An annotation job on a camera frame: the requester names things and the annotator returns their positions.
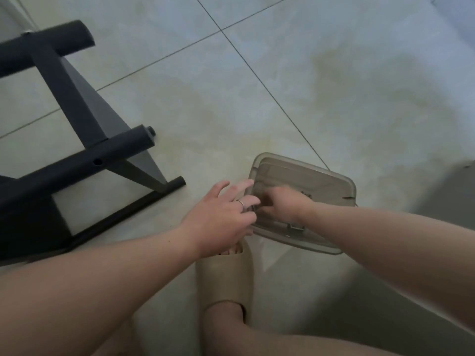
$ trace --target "ring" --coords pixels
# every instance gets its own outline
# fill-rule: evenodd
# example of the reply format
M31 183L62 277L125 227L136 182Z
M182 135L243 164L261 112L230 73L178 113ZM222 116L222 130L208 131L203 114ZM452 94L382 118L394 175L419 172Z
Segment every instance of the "ring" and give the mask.
M241 203L241 205L242 205L242 211L241 211L241 213L243 213L244 210L246 209L246 207L244 206L244 202L242 202L241 200L236 200L236 201L239 202L239 203Z

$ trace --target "hand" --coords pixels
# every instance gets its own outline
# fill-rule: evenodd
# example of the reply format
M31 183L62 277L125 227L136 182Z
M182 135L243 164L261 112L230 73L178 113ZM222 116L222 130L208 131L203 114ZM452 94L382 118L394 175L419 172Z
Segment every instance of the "hand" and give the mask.
M278 221L301 223L304 209L314 202L289 186L270 187L264 190L258 213L272 216Z
M235 245L241 238L252 234L249 226L256 221L254 212L243 212L243 205L234 198L254 184L253 180L240 181L219 193L229 185L220 181L183 218L180 228L196 245L198 256L209 257ZM251 195L240 198L245 209L260 203Z

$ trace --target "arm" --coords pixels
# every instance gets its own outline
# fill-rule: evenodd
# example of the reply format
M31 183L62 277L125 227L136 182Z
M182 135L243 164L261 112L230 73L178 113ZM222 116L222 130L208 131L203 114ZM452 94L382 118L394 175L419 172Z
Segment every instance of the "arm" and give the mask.
M90 355L147 299L199 257L248 233L254 213L232 202L252 184L216 184L174 230L52 257L0 277L5 355ZM243 197L246 206L259 203Z
M288 187L263 212L325 237L386 281L475 329L475 232L428 217L314 203Z

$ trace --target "clear plastic lid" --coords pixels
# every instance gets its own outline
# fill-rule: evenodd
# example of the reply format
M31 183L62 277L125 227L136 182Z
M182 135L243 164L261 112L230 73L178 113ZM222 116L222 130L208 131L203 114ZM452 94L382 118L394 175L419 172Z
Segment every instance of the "clear plastic lid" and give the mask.
M258 155L249 178L255 182L246 190L247 195L260 197L268 187L288 185L315 202L356 205L356 186L351 179L288 157L271 153ZM301 249L334 255L341 253L338 247L303 225L279 222L258 215L253 229L260 236Z

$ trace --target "black metal stand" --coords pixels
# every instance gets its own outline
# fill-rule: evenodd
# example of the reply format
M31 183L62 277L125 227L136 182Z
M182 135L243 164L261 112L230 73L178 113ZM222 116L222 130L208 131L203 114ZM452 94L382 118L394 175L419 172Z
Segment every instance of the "black metal stand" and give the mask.
M0 44L0 77L36 66L86 148L15 180L0 176L0 264L68 252L185 185L167 182L146 149L151 127L130 127L62 56L94 46L81 21ZM51 194L108 169L152 190L72 236Z

